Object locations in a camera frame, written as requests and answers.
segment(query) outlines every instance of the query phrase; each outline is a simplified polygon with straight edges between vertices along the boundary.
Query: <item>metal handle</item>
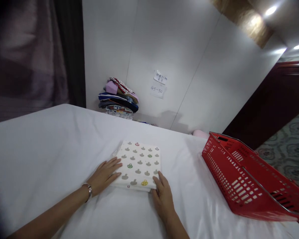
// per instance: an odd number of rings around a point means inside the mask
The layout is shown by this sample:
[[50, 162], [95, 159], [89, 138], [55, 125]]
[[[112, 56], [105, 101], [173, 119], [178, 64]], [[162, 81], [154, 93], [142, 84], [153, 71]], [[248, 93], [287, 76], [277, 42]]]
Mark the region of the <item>metal handle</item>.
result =
[[281, 205], [248, 171], [247, 169], [245, 169], [244, 166], [242, 166], [242, 168], [246, 171], [246, 173], [257, 183], [257, 185], [259, 187], [261, 187], [280, 207], [282, 207], [283, 209], [285, 209], [287, 212], [292, 213], [294, 215], [299, 216], [298, 212], [294, 212], [294, 211], [290, 211], [289, 209], [285, 208], [283, 205]]
[[[237, 140], [239, 142], [241, 142], [239, 139], [236, 139], [236, 138], [233, 138], [233, 137], [230, 137], [228, 135], [225, 135], [225, 134], [221, 134], [221, 133], [214, 133], [214, 132], [211, 132], [209, 131], [209, 133], [220, 143], [220, 141], [213, 135], [213, 134], [219, 134], [219, 135], [222, 135], [222, 136], [225, 136], [225, 137], [228, 137], [228, 138], [231, 138], [231, 139], [234, 139], [234, 140]], [[246, 146], [247, 148], [249, 148], [253, 153], [256, 153], [253, 149], [251, 149], [250, 147], [248, 147], [246, 144], [244, 144], [243, 142], [241, 142], [244, 146]], [[297, 215], [299, 216], [299, 213], [298, 212], [293, 212], [293, 211], [290, 211], [289, 209], [285, 208], [283, 205], [281, 205], [248, 171], [247, 169], [245, 169], [244, 166], [242, 166], [242, 168], [246, 171], [246, 173], [257, 183], [257, 185], [259, 187], [261, 187], [280, 207], [282, 207], [283, 209], [285, 209], [287, 212], [291, 213], [291, 214], [294, 214], [294, 215]]]

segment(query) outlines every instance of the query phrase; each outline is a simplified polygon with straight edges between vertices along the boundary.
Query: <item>white table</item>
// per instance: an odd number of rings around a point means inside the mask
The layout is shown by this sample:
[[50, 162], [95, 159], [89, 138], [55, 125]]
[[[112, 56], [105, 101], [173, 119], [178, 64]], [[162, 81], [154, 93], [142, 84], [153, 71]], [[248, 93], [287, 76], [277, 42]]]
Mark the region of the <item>white table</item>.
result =
[[[81, 186], [119, 143], [161, 148], [162, 172], [190, 238], [299, 238], [296, 222], [233, 214], [201, 152], [206, 139], [60, 105], [0, 123], [0, 220], [6, 235]], [[69, 220], [62, 238], [164, 238], [151, 195], [109, 187]]]

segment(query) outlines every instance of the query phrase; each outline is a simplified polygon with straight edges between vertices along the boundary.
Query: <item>silver bracelet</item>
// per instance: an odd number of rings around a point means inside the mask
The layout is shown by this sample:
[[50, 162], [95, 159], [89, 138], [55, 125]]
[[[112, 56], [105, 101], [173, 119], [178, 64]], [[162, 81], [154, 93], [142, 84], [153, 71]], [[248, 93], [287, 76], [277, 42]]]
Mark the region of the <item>silver bracelet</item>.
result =
[[85, 202], [85, 203], [87, 203], [92, 198], [92, 188], [91, 188], [91, 185], [89, 185], [88, 183], [84, 183], [83, 185], [87, 185], [87, 188], [89, 189], [89, 198]]

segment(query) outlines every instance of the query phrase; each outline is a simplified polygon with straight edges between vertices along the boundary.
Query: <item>red basket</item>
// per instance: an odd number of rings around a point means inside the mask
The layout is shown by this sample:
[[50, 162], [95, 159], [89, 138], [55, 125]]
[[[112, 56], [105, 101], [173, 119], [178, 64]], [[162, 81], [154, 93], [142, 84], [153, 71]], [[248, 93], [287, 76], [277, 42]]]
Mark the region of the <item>red basket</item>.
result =
[[202, 156], [237, 215], [264, 221], [299, 220], [299, 187], [237, 139], [209, 132]]

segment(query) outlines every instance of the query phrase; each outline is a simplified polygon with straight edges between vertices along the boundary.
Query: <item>price sign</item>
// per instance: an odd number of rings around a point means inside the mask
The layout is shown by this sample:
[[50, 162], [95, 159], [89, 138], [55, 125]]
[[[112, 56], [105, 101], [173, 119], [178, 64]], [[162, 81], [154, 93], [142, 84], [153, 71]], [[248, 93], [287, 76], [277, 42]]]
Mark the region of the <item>price sign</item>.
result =
[[157, 82], [157, 81], [153, 81], [153, 83], [151, 84], [150, 87], [150, 94], [152, 96], [158, 97], [158, 98], [163, 98], [164, 92], [166, 90], [166, 86]]
[[158, 82], [165, 85], [167, 82], [167, 77], [163, 76], [159, 71], [156, 71], [156, 74], [154, 75], [154, 80], [157, 80]]

